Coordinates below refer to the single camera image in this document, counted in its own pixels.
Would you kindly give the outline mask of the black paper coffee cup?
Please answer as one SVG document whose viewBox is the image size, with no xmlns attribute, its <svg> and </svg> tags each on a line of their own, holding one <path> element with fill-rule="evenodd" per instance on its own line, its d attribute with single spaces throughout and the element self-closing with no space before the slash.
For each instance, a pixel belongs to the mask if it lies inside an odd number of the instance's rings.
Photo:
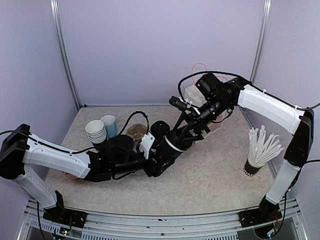
<svg viewBox="0 0 320 240">
<path fill-rule="evenodd" d="M 170 130 L 170 126 L 163 120 L 158 120 L 152 124 L 150 128 L 151 134 L 157 139 L 162 138 L 167 131 Z"/>
</svg>

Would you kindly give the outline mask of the brown cardboard cup carrier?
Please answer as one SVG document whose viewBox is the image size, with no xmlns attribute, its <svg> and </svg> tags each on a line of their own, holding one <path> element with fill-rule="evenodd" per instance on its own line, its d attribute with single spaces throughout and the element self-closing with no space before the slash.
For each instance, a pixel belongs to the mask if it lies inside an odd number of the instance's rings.
<svg viewBox="0 0 320 240">
<path fill-rule="evenodd" d="M 134 142 L 138 142 L 147 133 L 147 126 L 136 123 L 129 127 L 126 131 L 126 135 L 132 138 Z"/>
</svg>

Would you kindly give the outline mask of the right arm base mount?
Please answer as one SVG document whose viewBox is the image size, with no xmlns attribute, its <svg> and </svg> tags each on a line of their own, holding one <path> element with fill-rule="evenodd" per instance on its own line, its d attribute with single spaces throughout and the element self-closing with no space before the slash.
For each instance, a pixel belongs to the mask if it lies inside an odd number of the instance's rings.
<svg viewBox="0 0 320 240">
<path fill-rule="evenodd" d="M 238 213 L 242 228 L 260 225 L 281 219 L 282 213 L 278 205 L 259 206 L 258 208 L 245 209 Z"/>
</svg>

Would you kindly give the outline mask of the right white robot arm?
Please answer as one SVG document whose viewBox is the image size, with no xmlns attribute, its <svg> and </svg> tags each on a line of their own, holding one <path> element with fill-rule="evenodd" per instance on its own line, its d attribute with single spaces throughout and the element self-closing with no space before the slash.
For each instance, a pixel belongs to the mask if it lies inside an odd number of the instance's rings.
<svg viewBox="0 0 320 240">
<path fill-rule="evenodd" d="M 209 123 L 235 107 L 260 115 L 269 126 L 288 136 L 282 165 L 264 197 L 268 202 L 255 212 L 260 222 L 266 222 L 275 214 L 274 205 L 290 189 L 309 158 L 314 137 L 314 112 L 311 107 L 301 108 L 288 103 L 240 75 L 232 73 L 232 79 L 222 82 L 217 74 L 217 71 L 200 71 L 190 75 L 191 78 L 200 76 L 195 85 L 204 96 L 205 103 L 202 106 L 186 102 L 183 96 L 170 99 L 170 103 L 182 112 L 174 127 L 177 135 L 174 143 L 183 146 L 199 141 L 203 131 L 209 132 Z"/>
</svg>

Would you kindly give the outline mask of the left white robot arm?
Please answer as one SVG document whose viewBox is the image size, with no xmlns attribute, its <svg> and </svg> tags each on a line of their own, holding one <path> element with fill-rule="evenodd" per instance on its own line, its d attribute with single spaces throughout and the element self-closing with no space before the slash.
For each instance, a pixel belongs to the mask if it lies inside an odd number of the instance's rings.
<svg viewBox="0 0 320 240">
<path fill-rule="evenodd" d="M 133 140 L 123 134 L 80 151 L 44 141 L 32 134 L 27 124 L 3 134 L 7 137 L 0 149 L 0 176 L 19 184 L 61 223 L 70 218 L 69 209 L 64 207 L 60 193 L 51 189 L 31 165 L 66 172 L 88 182 L 104 182 L 120 180 L 139 170 L 158 177 L 173 163 L 173 159 L 162 159 L 152 152 L 150 133 L 142 138 L 138 152 L 133 150 Z"/>
</svg>

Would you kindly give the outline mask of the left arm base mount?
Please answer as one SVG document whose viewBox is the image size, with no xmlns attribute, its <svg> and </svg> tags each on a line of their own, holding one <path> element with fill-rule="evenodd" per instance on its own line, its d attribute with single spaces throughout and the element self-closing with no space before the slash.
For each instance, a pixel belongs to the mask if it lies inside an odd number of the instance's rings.
<svg viewBox="0 0 320 240">
<path fill-rule="evenodd" d="M 68 208 L 50 208 L 44 211 L 43 218 L 55 223 L 83 229 L 87 215 L 84 211 Z"/>
</svg>

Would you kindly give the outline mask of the white paper takeout bag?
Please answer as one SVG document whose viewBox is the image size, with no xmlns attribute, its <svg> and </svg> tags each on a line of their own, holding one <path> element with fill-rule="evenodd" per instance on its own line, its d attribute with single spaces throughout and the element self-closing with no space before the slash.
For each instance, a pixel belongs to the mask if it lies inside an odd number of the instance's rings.
<svg viewBox="0 0 320 240">
<path fill-rule="evenodd" d="M 208 69 L 204 63 L 198 62 L 192 66 L 191 74 L 193 74 L 195 72 L 195 70 L 206 70 L 207 71 Z M 185 88 L 183 97 L 185 100 L 187 100 L 191 104 L 193 104 L 197 107 L 201 107 L 207 101 L 205 100 L 205 97 L 200 92 L 200 90 L 196 87 L 195 78 L 192 77 L 191 79 L 192 79 L 192 85 L 189 85 Z M 222 129 L 222 123 L 212 123 L 211 122 L 208 125 L 208 128 L 210 129 L 211 132 L 215 133 L 218 130 Z"/>
</svg>

